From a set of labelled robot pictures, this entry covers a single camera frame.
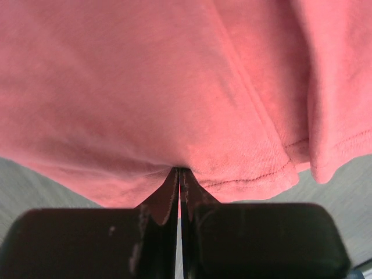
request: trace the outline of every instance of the gray surface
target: gray surface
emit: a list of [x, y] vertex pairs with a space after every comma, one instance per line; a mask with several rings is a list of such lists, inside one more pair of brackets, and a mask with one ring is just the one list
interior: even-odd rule
[[[341, 167], [328, 184], [316, 184], [309, 171], [301, 173], [300, 178], [298, 185], [270, 201], [323, 205], [335, 219], [353, 263], [372, 258], [372, 156], [357, 158]], [[31, 170], [0, 159], [0, 242], [18, 215], [40, 207], [98, 205]], [[180, 255], [179, 249], [176, 278], [182, 278]]]

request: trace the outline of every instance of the black object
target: black object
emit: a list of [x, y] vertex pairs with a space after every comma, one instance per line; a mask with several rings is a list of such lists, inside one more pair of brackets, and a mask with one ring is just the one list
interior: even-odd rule
[[223, 204], [173, 168], [135, 209], [42, 209], [0, 249], [0, 279], [174, 278], [181, 190], [184, 278], [345, 278], [329, 214], [311, 204]]

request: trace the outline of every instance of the red fabric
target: red fabric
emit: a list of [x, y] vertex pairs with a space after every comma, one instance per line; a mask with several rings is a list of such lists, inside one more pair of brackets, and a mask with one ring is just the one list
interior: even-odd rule
[[372, 2], [0, 0], [0, 155], [104, 206], [223, 202], [372, 151]]

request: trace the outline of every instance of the wooden surface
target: wooden surface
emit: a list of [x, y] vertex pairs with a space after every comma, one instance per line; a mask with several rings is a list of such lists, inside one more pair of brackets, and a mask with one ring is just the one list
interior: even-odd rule
[[[287, 192], [265, 202], [314, 202], [333, 216], [355, 265], [372, 258], [372, 156], [341, 167], [328, 184], [309, 171]], [[97, 204], [13, 162], [0, 159], [0, 243], [14, 219], [31, 208], [95, 208]], [[181, 249], [176, 278], [182, 278]]]

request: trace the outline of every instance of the garment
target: garment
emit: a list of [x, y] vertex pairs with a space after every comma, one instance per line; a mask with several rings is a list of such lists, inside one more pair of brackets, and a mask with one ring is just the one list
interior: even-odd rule
[[103, 206], [222, 202], [372, 153], [369, 0], [0, 0], [0, 156]]

